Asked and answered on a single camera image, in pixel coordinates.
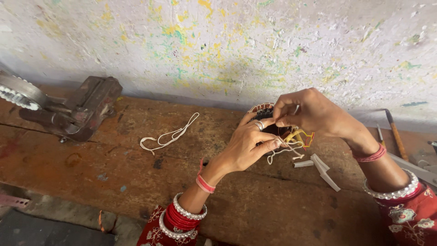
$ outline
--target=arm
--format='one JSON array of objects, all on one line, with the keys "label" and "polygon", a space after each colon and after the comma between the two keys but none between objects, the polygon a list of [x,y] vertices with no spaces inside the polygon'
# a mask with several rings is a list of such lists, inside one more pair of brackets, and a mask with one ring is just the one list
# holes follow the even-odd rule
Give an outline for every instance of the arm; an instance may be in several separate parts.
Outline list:
[{"label": "arm", "polygon": [[[380,150],[379,143],[363,124],[315,88],[280,96],[274,107],[273,118],[278,127],[297,125],[325,136],[340,137],[358,160]],[[412,184],[406,172],[387,153],[375,161],[358,164],[373,192],[392,193]],[[435,245],[437,197],[426,185],[419,183],[405,197],[375,198],[375,201],[379,205],[383,224],[400,245]]]},{"label": "arm", "polygon": [[[260,129],[255,125],[255,121],[249,122],[255,116],[256,113],[250,113],[243,117],[232,134],[226,149],[212,158],[207,167],[200,173],[202,179],[208,185],[218,185],[226,174],[246,170],[265,153],[279,147],[281,142],[277,139],[277,136],[260,132]],[[265,127],[275,123],[273,118],[262,119],[261,121]],[[202,211],[202,208],[209,195],[210,193],[204,191],[196,182],[193,182],[179,197],[177,203],[188,213],[203,214],[205,211]],[[151,245],[160,243],[165,246],[180,244],[191,246],[196,244],[199,230],[198,222],[200,221],[189,219],[178,212],[172,213],[174,207],[174,204],[171,203],[166,210],[162,207],[157,207],[154,210],[137,242],[137,246],[147,245],[147,243]],[[193,232],[183,238],[171,238],[165,235],[164,230],[176,233],[187,233],[191,230]]]},{"label": "arm", "polygon": [[[277,126],[297,125],[308,131],[340,137],[355,156],[370,156],[379,150],[378,142],[362,123],[315,88],[280,96],[274,107],[273,118]],[[388,154],[374,162],[359,165],[374,191],[397,191],[409,182],[408,175]]]}]

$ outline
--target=silver bangle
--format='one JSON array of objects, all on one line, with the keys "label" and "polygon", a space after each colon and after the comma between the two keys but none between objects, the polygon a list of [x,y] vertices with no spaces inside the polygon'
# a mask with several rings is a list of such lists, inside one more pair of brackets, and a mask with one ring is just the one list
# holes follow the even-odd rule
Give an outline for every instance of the silver bangle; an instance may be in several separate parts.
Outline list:
[{"label": "silver bangle", "polygon": [[160,228],[164,232],[165,235],[167,235],[168,237],[173,238],[173,239],[182,239],[182,238],[189,237],[189,236],[191,236],[191,234],[193,234],[194,229],[192,229],[192,230],[190,230],[188,232],[184,232],[184,233],[176,233],[176,232],[172,232],[167,227],[165,227],[165,225],[164,225],[164,215],[165,215],[166,210],[164,210],[161,213],[161,216],[160,216]]},{"label": "silver bangle", "polygon": [[409,171],[407,169],[402,169],[402,170],[404,170],[405,173],[410,178],[410,184],[407,187],[403,188],[402,190],[398,190],[398,191],[395,191],[392,193],[375,192],[375,191],[372,191],[370,189],[369,183],[367,182],[367,179],[365,179],[364,184],[363,184],[364,191],[367,194],[369,194],[375,198],[386,199],[386,200],[397,199],[399,197],[405,197],[407,195],[410,195],[411,193],[413,193],[417,189],[417,186],[419,185],[419,180],[418,180],[417,176],[414,173],[412,173],[411,171]]},{"label": "silver bangle", "polygon": [[177,202],[177,199],[181,195],[182,195],[182,193],[178,193],[173,198],[173,204],[174,204],[174,207],[176,208],[176,211],[178,211],[181,215],[187,217],[188,219],[201,220],[201,219],[205,218],[206,213],[208,212],[208,210],[206,209],[206,205],[205,204],[203,205],[203,214],[192,214],[192,213],[189,213],[189,212],[185,211],[183,208],[181,208],[181,206],[179,206],[179,203]]}]

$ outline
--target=red bangle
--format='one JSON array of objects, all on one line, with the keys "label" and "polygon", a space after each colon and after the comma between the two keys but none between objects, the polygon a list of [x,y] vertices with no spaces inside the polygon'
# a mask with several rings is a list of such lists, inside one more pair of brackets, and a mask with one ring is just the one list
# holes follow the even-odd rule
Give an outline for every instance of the red bangle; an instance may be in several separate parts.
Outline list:
[{"label": "red bangle", "polygon": [[200,224],[200,220],[188,219],[187,217],[178,213],[173,203],[167,207],[165,217],[172,226],[180,230],[189,231],[196,228],[196,226]]},{"label": "red bangle", "polygon": [[358,157],[355,155],[352,156],[355,158],[355,160],[357,160],[357,162],[374,162],[380,159],[381,157],[383,157],[386,153],[387,153],[387,149],[384,146],[382,146],[382,144],[379,144],[379,150],[371,156],[368,157]]}]

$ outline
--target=wooden workbench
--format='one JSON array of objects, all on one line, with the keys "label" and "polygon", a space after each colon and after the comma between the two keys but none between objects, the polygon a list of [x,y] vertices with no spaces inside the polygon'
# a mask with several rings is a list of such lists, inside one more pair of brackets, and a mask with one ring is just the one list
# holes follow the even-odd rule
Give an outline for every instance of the wooden workbench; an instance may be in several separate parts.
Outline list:
[{"label": "wooden workbench", "polygon": [[[53,96],[71,92],[41,89]],[[0,182],[135,218],[147,217],[156,204],[166,206],[194,183],[200,158],[222,151],[244,115],[123,97],[115,104],[116,117],[106,119],[89,142],[62,144],[40,125],[22,120],[19,107],[0,100],[0,108]],[[195,112],[200,116],[186,133],[155,156],[139,146],[143,137],[183,127]],[[383,134],[396,154],[391,133]],[[426,141],[437,139],[435,134],[401,132],[401,137],[408,139],[409,154],[434,154]],[[361,189],[364,175],[348,146],[316,135],[304,153],[303,160],[317,153],[331,167],[328,174],[340,192],[314,166],[293,168],[291,153],[275,156],[272,165],[263,157],[218,184],[206,203],[201,233],[236,245],[385,245],[389,231]]]}]

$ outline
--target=paint-splattered wall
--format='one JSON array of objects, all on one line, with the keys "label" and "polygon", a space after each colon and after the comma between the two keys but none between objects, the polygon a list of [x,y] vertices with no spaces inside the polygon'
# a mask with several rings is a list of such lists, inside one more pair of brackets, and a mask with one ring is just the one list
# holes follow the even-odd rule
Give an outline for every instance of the paint-splattered wall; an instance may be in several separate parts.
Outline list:
[{"label": "paint-splattered wall", "polygon": [[430,1],[1,0],[0,15],[0,61],[31,81],[114,76],[128,95],[234,109],[314,86],[361,120],[437,123]]}]

